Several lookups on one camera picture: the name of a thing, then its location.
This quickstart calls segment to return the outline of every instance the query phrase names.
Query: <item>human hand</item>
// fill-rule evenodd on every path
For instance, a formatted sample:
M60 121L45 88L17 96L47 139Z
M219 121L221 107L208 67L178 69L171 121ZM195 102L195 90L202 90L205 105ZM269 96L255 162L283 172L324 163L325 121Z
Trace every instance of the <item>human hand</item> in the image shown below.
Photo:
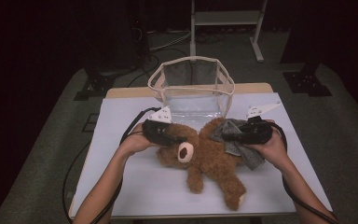
M126 148L131 154L140 152L148 147L156 147L157 145L147 140L142 133L142 123L138 123L132 129L132 132L127 136L120 147Z
M264 145L246 145L257 150L267 161L272 163L277 169L281 170L285 165L290 164L291 160L287 155L283 140L279 131L272 128L272 136Z

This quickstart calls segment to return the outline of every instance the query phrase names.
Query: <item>white marker tag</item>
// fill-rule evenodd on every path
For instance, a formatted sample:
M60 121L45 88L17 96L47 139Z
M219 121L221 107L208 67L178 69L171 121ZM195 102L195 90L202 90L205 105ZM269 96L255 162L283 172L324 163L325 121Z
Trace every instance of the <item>white marker tag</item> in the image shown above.
M170 107L167 105L164 108L161 108L158 112L150 115L148 119L157 122L172 123Z
M253 118L260 116L264 113L269 112L270 110L278 107L281 105L281 102L278 102L277 104L271 104L271 105L255 105L251 106L248 110L248 114L246 115L246 118Z

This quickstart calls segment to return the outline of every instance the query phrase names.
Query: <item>white board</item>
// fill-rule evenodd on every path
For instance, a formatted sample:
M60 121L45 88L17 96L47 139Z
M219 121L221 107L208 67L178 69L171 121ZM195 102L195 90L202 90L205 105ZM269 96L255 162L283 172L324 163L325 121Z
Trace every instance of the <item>white board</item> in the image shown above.
M246 119L250 106L276 104L280 101L278 93L235 94L227 118ZM71 217L75 216L84 198L102 174L129 124L140 111L152 106L161 105L151 97L103 100L101 114L71 205ZM322 203L332 210L284 105L261 117L275 120L284 129L290 158ZM226 207L222 192L215 182L205 176L203 192L190 192L186 185L186 170L160 165L156 150L151 147L127 161L124 182L115 202L113 217L243 216L296 211L292 200L283 189L281 173L269 162L253 171L244 165L237 168L237 175L247 188L247 193L240 209L231 211Z

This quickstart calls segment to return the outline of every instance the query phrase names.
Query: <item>brown teddy bear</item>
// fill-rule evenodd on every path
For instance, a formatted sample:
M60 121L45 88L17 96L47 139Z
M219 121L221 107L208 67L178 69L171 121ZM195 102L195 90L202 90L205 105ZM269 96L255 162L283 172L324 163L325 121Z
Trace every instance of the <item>brown teddy bear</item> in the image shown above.
M200 133L182 124L170 125L164 132L172 136L184 136L186 142L161 147L157 156L163 165L187 169L187 185L194 193L202 192L202 174L206 174L223 191L226 205L236 211L246 192L245 186L235 174L236 166L242 162L242 158L226 153L223 143L210 138L223 120L211 120Z

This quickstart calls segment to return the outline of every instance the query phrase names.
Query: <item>human arm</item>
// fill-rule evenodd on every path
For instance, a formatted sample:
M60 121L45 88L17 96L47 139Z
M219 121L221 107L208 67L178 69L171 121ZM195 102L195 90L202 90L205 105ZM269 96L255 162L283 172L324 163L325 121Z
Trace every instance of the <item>human arm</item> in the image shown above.
M271 162L278 170L281 171L287 186L301 202L306 203L307 205L320 211L337 223L337 219L317 198L305 181L304 177L290 160L286 153L283 140L277 129L273 128L272 137L265 145L250 145L248 147L254 148L260 152L267 161ZM314 215L311 211L296 202L295 208L301 223L329 223L326 220Z
M142 135L142 125L137 124L132 133L117 148L98 182L80 205L73 223L91 223L112 199L124 173L127 159L136 152L155 146ZM108 223L109 210L99 223Z

